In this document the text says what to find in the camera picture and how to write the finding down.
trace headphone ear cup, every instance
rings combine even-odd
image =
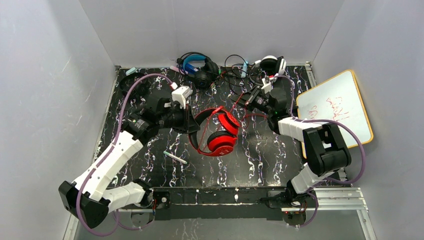
[[[279,70],[280,70],[280,65],[281,65],[281,61],[283,60],[283,58],[282,57],[279,57],[278,58],[278,60],[277,60],[277,63],[275,64],[275,70],[274,70],[274,72],[275,73],[278,73],[279,72]]]
[[[233,136],[237,136],[239,133],[240,123],[230,113],[221,113],[218,115],[218,120],[221,125]]]
[[[209,74],[203,70],[199,70],[194,74],[193,83],[197,89],[207,89],[212,84]]]
[[[234,147],[234,145],[229,141],[230,139],[234,139],[234,136],[229,132],[216,131],[207,138],[207,147],[212,152],[214,152],[217,148],[226,145]]]
[[[260,68],[263,69],[266,74],[268,75],[273,75],[275,73],[277,73],[275,70],[276,68],[278,68],[277,66],[277,62],[278,60],[272,57],[267,57],[265,59],[262,59],[262,61],[260,62]]]
[[[214,77],[220,74],[220,69],[218,65],[213,61],[208,61],[204,64],[204,70],[210,73],[213,73]]]

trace blue headphones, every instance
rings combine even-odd
[[[196,70],[189,64],[189,62],[193,61],[204,61],[204,66],[200,70]],[[203,54],[189,53],[187,57],[180,59],[179,68],[188,72],[188,76],[197,89],[209,88],[220,76],[218,65]]]

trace black headphones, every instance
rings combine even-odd
[[[204,61],[204,66],[200,70],[195,70],[189,64],[192,61]],[[220,76],[218,65],[210,57],[200,52],[188,52],[177,59],[178,68],[183,75],[186,75],[193,82],[197,89],[207,89]]]

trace red writing on whiteboard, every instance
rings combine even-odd
[[[348,115],[349,112],[346,110],[343,110],[342,102],[343,98],[341,96],[334,97],[334,98],[327,98],[326,100],[328,103],[330,103],[332,108],[333,117],[332,119],[336,122],[340,122],[341,120],[348,119],[350,116]]]
[[[309,119],[315,119],[315,116],[318,114],[317,105],[313,106],[307,114],[309,115]]]

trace wooden whiteboard frame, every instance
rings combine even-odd
[[[323,84],[327,83],[328,81],[330,81],[330,80],[332,80],[332,79],[334,79],[334,78],[338,77],[339,75],[344,74],[345,72],[350,72],[350,74],[352,75],[353,82],[355,83],[355,87],[356,87],[356,92],[357,92],[357,94],[358,94],[359,101],[360,101],[360,104],[361,104],[361,106],[362,106],[363,115],[365,116],[366,124],[368,125],[368,130],[369,130],[370,138],[369,138],[369,140],[367,140],[367,141],[361,142],[362,144],[367,144],[367,143],[371,142],[371,141],[374,139],[374,133],[373,133],[373,129],[371,128],[370,120],[368,119],[367,111],[365,110],[364,102],[362,101],[362,96],[361,96],[361,93],[359,92],[357,79],[356,79],[356,77],[355,77],[355,73],[354,73],[354,71],[353,71],[353,70],[351,70],[351,69],[344,70],[344,71],[342,71],[341,73],[339,73],[339,74],[337,74],[337,75],[333,76],[332,78],[327,79],[327,80],[325,80],[324,82],[322,82],[322,83],[320,83],[320,84],[318,84],[318,85],[316,85],[316,86],[312,87],[311,89],[317,88],[317,87],[319,87],[320,85],[323,85]],[[303,93],[299,94],[299,95],[296,97],[296,105],[298,104],[298,98],[299,98],[299,96],[301,96],[301,95],[303,95],[303,94],[307,93],[308,91],[303,92]],[[299,108],[297,109],[297,115],[298,115],[299,119],[301,119],[301,118],[302,118],[302,117],[301,117],[301,115],[300,115]],[[350,148],[354,148],[354,147],[357,147],[357,146],[358,146],[358,144],[354,144],[354,145],[349,145],[349,146],[347,146],[347,147],[350,149]],[[304,144],[303,142],[302,142],[302,154],[303,154],[303,157],[306,159],[305,144]]]

